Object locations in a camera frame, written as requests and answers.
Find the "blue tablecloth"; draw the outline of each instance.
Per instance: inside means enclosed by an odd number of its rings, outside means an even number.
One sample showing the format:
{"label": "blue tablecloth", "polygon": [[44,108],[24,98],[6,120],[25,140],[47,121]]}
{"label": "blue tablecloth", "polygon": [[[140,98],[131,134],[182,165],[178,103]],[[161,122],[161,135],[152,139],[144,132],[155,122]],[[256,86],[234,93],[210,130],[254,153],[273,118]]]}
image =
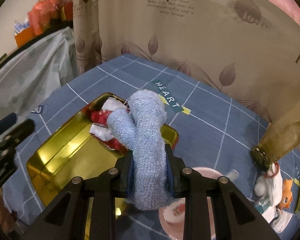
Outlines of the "blue tablecloth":
{"label": "blue tablecloth", "polygon": [[[256,200],[253,186],[259,174],[249,151],[261,139],[268,123],[227,95],[181,72],[133,55],[123,55],[56,90],[41,104],[37,113],[29,115],[35,121],[36,132],[17,148],[19,169],[3,187],[9,208],[17,211],[18,217],[28,224],[44,209],[26,172],[26,162],[69,118],[105,92],[121,98],[129,98],[139,89],[160,93],[158,83],[169,92],[166,98],[174,99],[166,105],[166,123],[179,133],[175,156],[183,158],[189,167],[207,166],[222,174],[237,170],[240,175],[235,181],[236,186],[247,198]],[[173,107],[176,103],[190,109],[190,114],[176,111],[178,107]],[[280,165],[283,179],[297,177],[300,152],[294,150],[287,154],[280,160]],[[294,183],[290,212],[296,207],[298,190]],[[118,239],[168,238],[160,225],[158,211],[140,212],[131,208],[128,214],[117,220]],[[290,239],[299,226],[300,220],[293,216],[279,236]]]}

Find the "white wall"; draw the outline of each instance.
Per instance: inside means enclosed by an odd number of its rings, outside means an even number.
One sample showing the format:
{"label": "white wall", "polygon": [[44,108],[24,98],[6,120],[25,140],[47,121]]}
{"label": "white wall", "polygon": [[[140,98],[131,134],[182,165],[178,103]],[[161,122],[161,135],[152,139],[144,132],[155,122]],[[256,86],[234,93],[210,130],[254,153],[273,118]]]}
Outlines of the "white wall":
{"label": "white wall", "polygon": [[27,12],[38,0],[5,0],[0,7],[0,57],[17,47],[14,39],[15,22],[23,23]]}

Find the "gold tray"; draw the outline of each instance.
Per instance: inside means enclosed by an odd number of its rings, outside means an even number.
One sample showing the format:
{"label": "gold tray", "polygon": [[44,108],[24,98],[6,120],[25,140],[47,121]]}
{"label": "gold tray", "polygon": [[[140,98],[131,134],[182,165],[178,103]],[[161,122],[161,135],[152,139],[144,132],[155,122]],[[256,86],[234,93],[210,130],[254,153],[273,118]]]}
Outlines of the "gold tray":
{"label": "gold tray", "polygon": [[[117,159],[123,156],[108,149],[89,133],[92,122],[88,112],[100,111],[109,97],[125,103],[112,93],[101,95],[52,134],[28,160],[26,167],[30,179],[45,206],[73,177],[96,177],[114,167]],[[178,142],[177,131],[164,124],[161,133],[165,142],[174,148]],[[116,214],[119,215],[123,208],[123,200],[116,199]]]}

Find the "candy wrapper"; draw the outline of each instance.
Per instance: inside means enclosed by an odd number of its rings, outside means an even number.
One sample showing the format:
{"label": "candy wrapper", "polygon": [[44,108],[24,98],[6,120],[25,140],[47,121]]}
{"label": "candy wrapper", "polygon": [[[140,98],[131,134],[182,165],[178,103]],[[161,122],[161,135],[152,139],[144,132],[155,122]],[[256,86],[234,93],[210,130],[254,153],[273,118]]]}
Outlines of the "candy wrapper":
{"label": "candy wrapper", "polygon": [[59,18],[59,1],[43,0],[37,2],[28,12],[28,18],[35,35],[42,34],[51,27],[51,20]]}
{"label": "candy wrapper", "polygon": [[102,141],[110,150],[117,150],[125,154],[128,149],[114,138],[107,124],[109,115],[117,108],[126,109],[126,106],[119,100],[110,97],[104,103],[100,111],[91,111],[90,120],[94,123],[91,125],[89,133],[96,139]]}

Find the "white grid line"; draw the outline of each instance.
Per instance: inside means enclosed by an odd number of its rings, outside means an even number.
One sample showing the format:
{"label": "white grid line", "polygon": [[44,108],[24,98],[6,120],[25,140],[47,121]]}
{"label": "white grid line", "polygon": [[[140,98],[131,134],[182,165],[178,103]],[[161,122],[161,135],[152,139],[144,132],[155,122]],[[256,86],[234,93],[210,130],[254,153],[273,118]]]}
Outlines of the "white grid line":
{"label": "white grid line", "polygon": [[127,58],[127,57],[124,57],[124,56],[122,56],[122,55],[121,55],[121,57],[126,58],[126,59],[128,59],[128,60],[131,60],[130,63],[128,63],[127,65],[124,65],[123,67],[121,67],[121,69],[123,69],[123,68],[125,68],[125,67],[131,65],[131,64],[134,63],[134,62],[137,62],[137,60],[138,60],[137,58],[136,58],[135,60],[132,60],[132,59]]}
{"label": "white grid line", "polygon": [[76,91],[74,91],[73,89],[72,89],[72,87],[70,87],[70,85],[67,83],[67,86],[83,101],[83,102],[85,102],[86,104],[88,104],[88,102],[86,101],[86,100],[84,100]]}
{"label": "white grid line", "polygon": [[25,204],[30,201],[31,199],[33,199],[34,194],[28,198],[26,201],[24,201],[24,203],[22,204],[22,215],[19,217],[19,219],[21,219],[24,215],[25,215]]}
{"label": "white grid line", "polygon": [[103,78],[100,78],[98,81],[94,82],[91,86],[89,86],[85,90],[83,90],[79,95],[82,95],[84,92],[88,91],[90,88],[92,88],[94,85],[98,84],[101,80],[104,80],[108,76],[109,75],[105,75]]}
{"label": "white grid line", "polygon": [[153,80],[155,80],[158,76],[160,76],[163,72],[164,72],[164,70],[162,70],[158,75],[156,75],[152,80],[150,80],[150,81],[148,81],[148,82],[146,82],[146,84],[144,84],[140,89],[143,89],[149,82],[152,82]]}
{"label": "white grid line", "polygon": [[11,213],[11,208],[9,207],[8,202],[6,201],[6,199],[4,198],[4,196],[2,196],[2,199],[3,199],[3,202],[4,202],[5,207],[6,207],[6,208],[9,210],[9,212]]}
{"label": "white grid line", "polygon": [[138,223],[139,225],[143,226],[144,228],[147,228],[147,229],[149,229],[150,231],[153,231],[153,232],[157,233],[157,234],[160,235],[160,236],[163,236],[163,237],[165,237],[165,238],[170,239],[169,236],[167,236],[167,235],[165,235],[165,234],[163,234],[163,233],[160,233],[159,231],[154,230],[154,229],[152,229],[151,227],[148,227],[147,225],[145,225],[145,224],[141,223],[140,221],[136,220],[134,217],[128,216],[128,218],[130,218],[132,221]]}
{"label": "white grid line", "polygon": [[256,170],[256,174],[254,175],[254,179],[253,179],[253,184],[252,184],[252,190],[251,190],[251,194],[250,194],[250,198],[252,198],[252,194],[253,194],[253,188],[254,188],[254,185],[256,183],[256,179],[257,179],[257,170]]}
{"label": "white grid line", "polygon": [[264,129],[266,129],[266,127],[264,127],[260,121],[257,121],[256,119],[254,119],[251,115],[249,115],[248,113],[246,113],[245,111],[243,111],[242,109],[240,109],[239,107],[237,106],[234,106],[236,109],[240,110],[241,112],[245,113],[247,116],[249,116],[250,118],[252,118],[253,120],[255,120],[258,124],[260,124]]}
{"label": "white grid line", "polygon": [[227,125],[228,125],[228,121],[229,121],[231,105],[232,105],[232,98],[231,98],[231,100],[230,100],[230,106],[229,106],[228,116],[227,116],[227,120],[226,120],[226,127],[225,127],[225,130],[224,130],[223,135],[222,135],[222,138],[221,138],[221,143],[220,143],[220,147],[219,147],[219,151],[218,151],[216,163],[214,164],[214,169],[216,169],[216,167],[217,167],[217,165],[218,165],[219,158],[220,158],[223,140],[224,140],[224,138],[225,138],[225,133],[226,133],[226,131],[227,131]]}
{"label": "white grid line", "polygon": [[[182,106],[184,106],[186,104],[186,102],[188,101],[188,99],[190,98],[190,96],[193,94],[194,90],[198,87],[200,81],[198,81],[198,83],[195,85],[194,89],[191,91],[190,95],[186,98],[186,101],[184,101],[184,103],[182,104]],[[169,123],[169,126],[172,125],[173,121],[177,118],[178,114],[180,112],[176,113],[176,115],[173,117],[173,119],[171,120],[171,122]]]}
{"label": "white grid line", "polygon": [[52,133],[50,132],[50,130],[49,130],[49,128],[48,128],[48,126],[47,126],[46,122],[44,121],[44,119],[43,119],[42,115],[41,115],[41,114],[39,114],[39,116],[40,116],[40,118],[41,118],[41,120],[42,120],[42,122],[43,122],[43,125],[44,125],[44,126],[45,126],[45,128],[47,129],[48,133],[49,133],[50,135],[52,135]]}
{"label": "white grid line", "polygon": [[24,231],[23,231],[22,227],[20,226],[20,222],[18,220],[16,221],[16,224],[19,227],[21,233],[24,234]]}
{"label": "white grid line", "polygon": [[238,141],[237,139],[233,138],[231,135],[225,133],[225,135],[229,136],[230,138],[232,138],[233,140],[235,140],[236,142],[240,143],[241,145],[243,145],[244,147],[246,147],[247,149],[251,150],[248,146],[246,146],[245,144],[243,144],[242,142]]}
{"label": "white grid line", "polygon": [[26,143],[26,145],[19,151],[17,152],[17,155],[20,155],[21,152],[28,146],[28,144],[32,141],[32,139],[44,128],[44,125],[39,129],[37,130],[37,132],[35,132],[32,137],[30,138],[30,140]]}
{"label": "white grid line", "polygon": [[[199,119],[200,121],[202,121],[202,122],[206,123],[207,125],[209,125],[209,126],[211,126],[211,127],[215,128],[215,129],[217,129],[218,131],[220,131],[220,132],[222,132],[222,133],[223,133],[223,131],[222,131],[222,130],[220,130],[219,128],[217,128],[217,127],[213,126],[212,124],[210,124],[210,123],[206,122],[205,120],[202,120],[201,118],[199,118],[199,117],[197,117],[197,116],[195,116],[195,115],[193,115],[193,114],[191,114],[191,113],[190,113],[189,115],[191,115],[191,116],[193,116],[193,117],[195,117],[195,118]],[[249,150],[251,150],[251,149],[250,149],[248,146],[246,146],[246,145],[245,145],[245,144],[243,144],[242,142],[238,141],[237,139],[233,138],[231,135],[229,135],[229,134],[227,134],[227,133],[225,133],[225,135],[229,136],[230,138],[232,138],[232,139],[233,139],[233,140],[235,140],[236,142],[240,143],[240,144],[241,144],[241,145],[243,145],[244,147],[246,147],[246,148],[248,148]]]}
{"label": "white grid line", "polygon": [[209,125],[209,126],[211,126],[211,127],[215,128],[215,129],[217,129],[218,131],[220,131],[220,132],[222,132],[222,133],[223,133],[223,131],[222,131],[222,130],[220,130],[219,128],[217,128],[217,127],[213,126],[212,124],[209,124],[209,123],[208,123],[208,122],[206,122],[205,120],[202,120],[201,118],[199,118],[199,117],[197,117],[197,116],[195,116],[195,115],[193,115],[193,114],[191,114],[191,113],[189,113],[189,115],[191,115],[191,116],[195,117],[196,119],[198,119],[198,120],[200,120],[200,121],[202,121],[202,122],[206,123],[207,125]]}
{"label": "white grid line", "polygon": [[48,121],[50,122],[53,118],[55,118],[63,109],[65,109],[67,106],[69,106],[69,104],[71,104],[73,101],[75,101],[78,97],[74,97],[69,103],[67,103],[64,107],[62,107],[59,111],[57,111]]}
{"label": "white grid line", "polygon": [[27,181],[27,183],[28,183],[29,189],[30,189],[30,191],[31,191],[32,195],[34,195],[34,200],[36,201],[36,203],[38,204],[38,207],[39,207],[40,211],[42,212],[42,208],[41,208],[41,206],[40,206],[40,203],[39,203],[39,201],[38,201],[37,197],[35,196],[35,191],[33,191],[32,187],[31,187],[31,184],[30,184],[30,182],[29,182],[29,180],[28,180],[28,177],[27,177],[27,174],[26,174],[25,168],[24,168],[24,167],[23,167],[23,165],[22,165],[22,162],[21,162],[20,155],[18,155],[18,159],[19,159],[19,162],[20,162],[20,166],[21,166],[21,169],[22,169],[23,175],[25,176],[25,178],[26,178],[26,181]]}
{"label": "white grid line", "polygon": [[[258,116],[258,143],[259,143],[259,132],[260,132],[260,116]],[[258,175],[258,171],[256,170],[256,174],[254,175],[254,179],[253,179],[253,185],[252,185],[252,190],[251,190],[251,194],[250,194],[250,198],[252,198],[252,194],[253,194],[253,186],[256,183],[256,179],[257,179],[257,175]]]}
{"label": "white grid line", "polygon": [[293,179],[293,177],[291,177],[288,173],[286,173],[285,171],[281,170],[284,174],[286,174],[287,176],[289,176],[291,179]]}
{"label": "white grid line", "polygon": [[116,78],[117,80],[120,80],[121,82],[123,82],[123,83],[125,83],[125,84],[129,85],[129,86],[131,86],[131,87],[134,87],[135,89],[139,89],[139,88],[135,87],[134,85],[131,85],[130,83],[128,83],[128,82],[125,82],[125,81],[123,81],[122,79],[120,79],[120,78],[118,78],[118,77],[116,77],[116,76],[114,76],[114,75],[112,75],[112,74],[108,73],[107,71],[103,70],[103,69],[102,69],[102,68],[100,68],[99,66],[97,66],[97,68],[98,68],[98,69],[100,69],[100,70],[102,70],[103,72],[105,72],[105,73],[109,74],[110,76],[112,76],[112,77]]}
{"label": "white grid line", "polygon": [[[294,177],[294,169],[295,169],[295,163],[294,163],[294,156],[293,156],[293,154],[292,154],[292,159],[293,159],[293,173],[292,173],[292,176]],[[292,181],[292,188],[291,188],[291,192],[292,192],[292,194],[293,194],[293,183],[294,181]]]}
{"label": "white grid line", "polygon": [[198,88],[200,88],[201,90],[203,90],[203,91],[205,91],[205,92],[207,92],[207,93],[209,93],[209,94],[212,94],[213,96],[215,96],[216,98],[219,98],[219,99],[221,99],[222,101],[225,101],[225,102],[227,102],[228,104],[229,104],[229,102],[227,101],[227,100],[225,100],[225,99],[223,99],[223,98],[221,98],[221,97],[218,97],[217,95],[215,95],[214,93],[212,93],[212,92],[210,92],[210,91],[208,91],[208,90],[206,90],[206,89],[204,89],[204,88],[202,88],[202,87],[198,87]]}
{"label": "white grid line", "polygon": [[[149,66],[149,65],[147,65],[147,64],[145,64],[145,63],[142,63],[142,62],[139,62],[139,61],[136,61],[138,64],[141,64],[141,65],[144,65],[144,66],[147,66],[147,67],[149,67],[149,68],[152,68],[152,69],[155,69],[155,70],[158,70],[158,71],[161,71],[160,69],[157,69],[157,68],[155,68],[155,67],[152,67],[152,66]],[[185,80],[185,79],[183,79],[183,78],[181,78],[181,77],[179,77],[178,75],[174,75],[174,74],[172,74],[172,73],[168,73],[168,72],[165,72],[165,71],[163,71],[163,73],[166,73],[166,74],[168,74],[168,75],[171,75],[171,76],[175,76],[175,77],[178,77],[179,79],[181,79],[181,80],[183,80],[184,82],[187,82],[187,83],[189,83],[189,84],[191,84],[191,85],[193,85],[193,86],[195,86],[194,84],[192,84],[191,82],[189,82],[189,81],[187,81],[187,80]],[[207,91],[206,89],[204,89],[204,88],[201,88],[201,87],[198,87],[199,89],[202,89],[203,91],[206,91],[206,92],[208,92],[209,94],[212,94],[212,95],[214,95],[216,98],[219,98],[219,99],[221,99],[221,100],[223,100],[223,101],[225,101],[225,102],[227,102],[228,104],[229,104],[229,102],[227,101],[227,100],[225,100],[225,99],[223,99],[223,98],[221,98],[221,97],[218,97],[217,95],[215,95],[215,94],[213,94],[212,92],[210,92],[210,91]],[[252,118],[253,120],[255,120],[256,122],[258,122],[256,119],[254,119],[251,115],[249,115],[248,113],[246,113],[245,111],[243,111],[242,109],[240,109],[240,108],[238,108],[237,106],[235,106],[235,105],[233,105],[235,108],[237,108],[238,110],[240,110],[241,112],[243,112],[243,113],[245,113],[247,116],[249,116],[250,118]]]}
{"label": "white grid line", "polygon": [[297,156],[300,159],[300,157],[293,150],[292,150],[292,152],[295,156]]}
{"label": "white grid line", "polygon": [[258,116],[258,143],[260,140],[259,133],[260,133],[260,116]]}

